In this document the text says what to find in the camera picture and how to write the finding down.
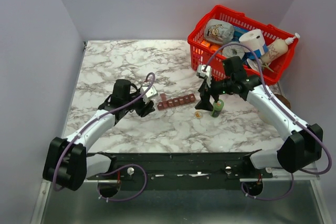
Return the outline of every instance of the screw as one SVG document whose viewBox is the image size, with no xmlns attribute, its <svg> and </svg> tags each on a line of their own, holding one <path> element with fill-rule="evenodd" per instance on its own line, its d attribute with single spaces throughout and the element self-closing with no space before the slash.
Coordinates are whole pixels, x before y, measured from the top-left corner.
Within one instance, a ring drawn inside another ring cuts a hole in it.
<svg viewBox="0 0 336 224">
<path fill-rule="evenodd" d="M 128 173 L 129 175 L 133 175 L 133 174 L 134 174 L 134 168 L 133 168 L 133 167 L 129 167 L 129 168 L 127 169 L 127 173 Z"/>
<path fill-rule="evenodd" d="M 273 169 L 271 167 L 266 167 L 266 172 L 267 173 L 272 173 Z"/>
<path fill-rule="evenodd" d="M 231 174 L 231 167 L 230 167 L 230 166 L 226 166 L 226 167 L 225 167 L 225 173 L 226 173 L 227 175 L 230 175 L 230 174 Z"/>
</svg>

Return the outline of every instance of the small round object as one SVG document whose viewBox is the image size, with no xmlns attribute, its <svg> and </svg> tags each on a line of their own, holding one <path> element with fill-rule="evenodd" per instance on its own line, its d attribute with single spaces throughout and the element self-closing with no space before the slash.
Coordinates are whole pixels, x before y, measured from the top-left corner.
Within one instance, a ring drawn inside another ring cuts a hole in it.
<svg viewBox="0 0 336 224">
<path fill-rule="evenodd" d="M 129 175 L 133 175 L 133 174 L 134 174 L 134 168 L 133 168 L 133 167 L 129 167 L 129 168 L 127 169 L 127 173 L 128 173 Z"/>
<path fill-rule="evenodd" d="M 225 167 L 225 173 L 227 174 L 227 175 L 230 175 L 232 172 L 231 172 L 231 167 L 230 166 L 226 166 Z"/>
<path fill-rule="evenodd" d="M 240 94 L 243 88 L 239 84 L 235 84 L 232 86 L 232 90 L 235 94 Z"/>
<path fill-rule="evenodd" d="M 200 118 L 202 118 L 202 113 L 200 112 L 200 111 L 196 111 L 195 112 L 195 117 L 197 118 L 197 119 L 200 119 Z"/>
</svg>

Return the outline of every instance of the cable clip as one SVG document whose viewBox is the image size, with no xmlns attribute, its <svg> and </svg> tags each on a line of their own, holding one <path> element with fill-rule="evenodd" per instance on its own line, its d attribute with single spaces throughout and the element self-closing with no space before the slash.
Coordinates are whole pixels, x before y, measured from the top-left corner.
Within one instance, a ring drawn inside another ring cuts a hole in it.
<svg viewBox="0 0 336 224">
<path fill-rule="evenodd" d="M 299 122 L 299 119 L 298 118 L 294 118 L 293 124 L 296 125 L 297 122 Z"/>
<path fill-rule="evenodd" d="M 273 93 L 271 93 L 271 96 L 269 96 L 268 99 L 273 100 L 274 97 L 275 97 L 275 95 Z"/>
</svg>

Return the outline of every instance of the red plastic basket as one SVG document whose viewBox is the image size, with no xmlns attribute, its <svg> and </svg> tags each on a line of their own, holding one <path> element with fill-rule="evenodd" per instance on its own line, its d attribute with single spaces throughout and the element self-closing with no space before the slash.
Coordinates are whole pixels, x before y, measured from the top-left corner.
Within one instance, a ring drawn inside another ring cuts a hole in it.
<svg viewBox="0 0 336 224">
<path fill-rule="evenodd" d="M 188 43 L 190 44 L 190 53 L 191 53 L 191 65 L 194 70 L 197 69 L 198 65 L 206 64 L 214 52 L 211 52 L 208 47 L 201 45 L 201 42 L 204 40 L 204 29 L 207 22 L 212 19 L 219 19 L 225 22 L 229 22 L 234 26 L 244 28 L 246 30 L 260 29 L 264 35 L 266 44 L 269 45 L 275 39 L 281 38 L 286 39 L 288 37 L 293 37 L 292 34 L 289 34 L 285 31 L 282 31 L 273 25 L 264 25 L 259 23 L 251 18 L 245 16 L 244 13 L 239 13 L 229 8 L 226 8 L 221 5 L 216 5 L 211 12 L 206 14 L 196 25 L 195 29 L 188 36 Z M 293 55 L 295 53 L 295 47 L 298 43 L 298 40 L 289 45 L 289 50 L 286 54 L 280 56 L 278 59 L 275 59 L 270 64 L 270 68 L 274 71 L 265 69 L 262 73 L 264 74 L 265 82 L 268 85 L 273 85 L 280 80 L 280 77 L 283 71 L 289 66 Z M 216 80 L 223 80 L 225 78 L 224 68 L 222 61 L 225 59 L 224 56 L 217 54 L 216 57 L 211 62 L 210 66 L 212 67 L 212 75 Z M 253 69 L 249 69 L 244 65 L 244 68 L 247 74 L 250 76 L 252 74 L 260 74 Z"/>
</svg>

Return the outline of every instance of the white bottle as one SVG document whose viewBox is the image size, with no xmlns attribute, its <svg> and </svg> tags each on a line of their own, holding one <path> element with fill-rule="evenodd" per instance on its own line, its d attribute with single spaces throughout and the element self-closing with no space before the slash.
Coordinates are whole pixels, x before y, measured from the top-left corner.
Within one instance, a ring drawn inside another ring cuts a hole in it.
<svg viewBox="0 0 336 224">
<path fill-rule="evenodd" d="M 260 57 L 263 63 L 269 64 L 275 59 L 279 58 L 281 55 L 287 53 L 288 45 L 292 44 L 296 38 L 300 38 L 299 34 L 295 34 L 294 37 L 288 37 L 287 39 L 276 39 L 270 44 L 268 48 L 268 52 Z"/>
</svg>

